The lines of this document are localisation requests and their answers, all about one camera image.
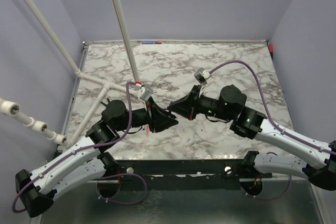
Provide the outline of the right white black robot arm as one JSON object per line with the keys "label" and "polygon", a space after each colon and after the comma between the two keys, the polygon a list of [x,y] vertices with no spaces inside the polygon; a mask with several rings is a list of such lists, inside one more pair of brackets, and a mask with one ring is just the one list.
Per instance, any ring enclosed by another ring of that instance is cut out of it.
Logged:
{"label": "right white black robot arm", "polygon": [[218,99],[201,94],[194,86],[188,95],[172,102],[168,110],[193,120],[198,114],[231,123],[230,130],[240,137],[271,144],[291,154],[271,156],[256,152],[246,155],[241,171],[246,177],[259,172],[278,173],[307,179],[311,184],[335,190],[335,143],[309,138],[275,123],[270,116],[245,105],[247,97],[234,85],[221,89]]}

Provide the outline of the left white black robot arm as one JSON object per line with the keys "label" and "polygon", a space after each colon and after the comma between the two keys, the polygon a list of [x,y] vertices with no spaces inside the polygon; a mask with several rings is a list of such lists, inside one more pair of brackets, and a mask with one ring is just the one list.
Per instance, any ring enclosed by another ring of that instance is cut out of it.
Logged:
{"label": "left white black robot arm", "polygon": [[145,107],[132,111],[121,100],[109,101],[101,120],[70,149],[31,172],[15,176],[16,200],[31,218],[47,211],[54,201],[73,188],[94,179],[120,176],[119,165],[107,150],[126,137],[132,127],[148,125],[159,133],[178,124],[174,115],[160,108],[152,98]]}

